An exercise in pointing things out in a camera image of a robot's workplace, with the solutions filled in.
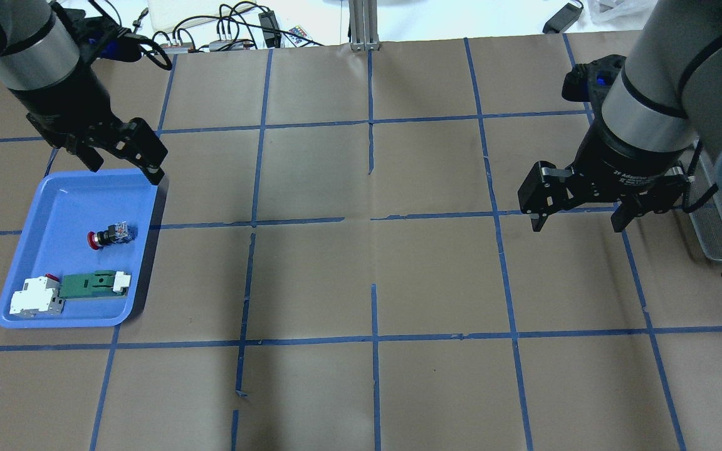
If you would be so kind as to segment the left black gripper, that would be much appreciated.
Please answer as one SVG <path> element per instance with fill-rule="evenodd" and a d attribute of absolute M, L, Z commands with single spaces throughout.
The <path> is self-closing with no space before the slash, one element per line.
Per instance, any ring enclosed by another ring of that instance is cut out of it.
<path fill-rule="evenodd" d="M 76 66 L 63 80 L 35 90 L 11 93 L 28 109 L 28 120 L 52 146 L 65 148 L 91 172 L 102 168 L 97 148 L 114 151 L 158 185 L 168 149 L 146 120 L 123 122 L 91 66 Z"/>

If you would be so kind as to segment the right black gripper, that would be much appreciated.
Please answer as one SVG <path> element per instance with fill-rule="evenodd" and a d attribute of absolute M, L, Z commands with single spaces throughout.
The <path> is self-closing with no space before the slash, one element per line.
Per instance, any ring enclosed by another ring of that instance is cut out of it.
<path fill-rule="evenodd" d="M 518 189 L 520 211 L 539 233 L 550 215 L 577 206 L 571 190 L 577 174 L 608 202 L 619 201 L 610 220 L 613 231 L 622 233 L 638 217 L 667 213 L 688 191 L 691 182 L 680 163 L 683 152 L 644 150 L 606 128 L 591 128 L 568 168 L 550 162 L 532 165 Z"/>

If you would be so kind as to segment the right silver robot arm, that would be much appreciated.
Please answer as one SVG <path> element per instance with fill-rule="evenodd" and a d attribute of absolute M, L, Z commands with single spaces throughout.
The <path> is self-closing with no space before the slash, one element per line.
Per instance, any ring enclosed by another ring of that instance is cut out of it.
<path fill-rule="evenodd" d="M 552 214 L 618 202 L 617 233 L 665 213 L 689 189 L 680 156 L 709 154 L 722 192 L 722 1 L 659 1 L 630 55 L 574 66 L 562 97 L 588 102 L 594 120 L 570 165 L 536 162 L 518 189 L 540 232 Z"/>

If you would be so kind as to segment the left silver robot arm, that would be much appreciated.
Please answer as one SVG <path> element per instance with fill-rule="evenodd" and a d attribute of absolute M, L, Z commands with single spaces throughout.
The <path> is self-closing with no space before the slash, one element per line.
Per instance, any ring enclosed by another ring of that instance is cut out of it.
<path fill-rule="evenodd" d="M 56 1 L 0 1 L 0 82 L 24 106 L 40 137 L 92 172 L 103 165 L 104 150 L 157 185 L 164 178 L 166 146 L 146 120 L 123 121 L 112 111 L 111 97 L 92 70 L 97 59 L 131 63 L 143 57 L 172 68 L 152 38 L 106 12 L 89 18 Z"/>

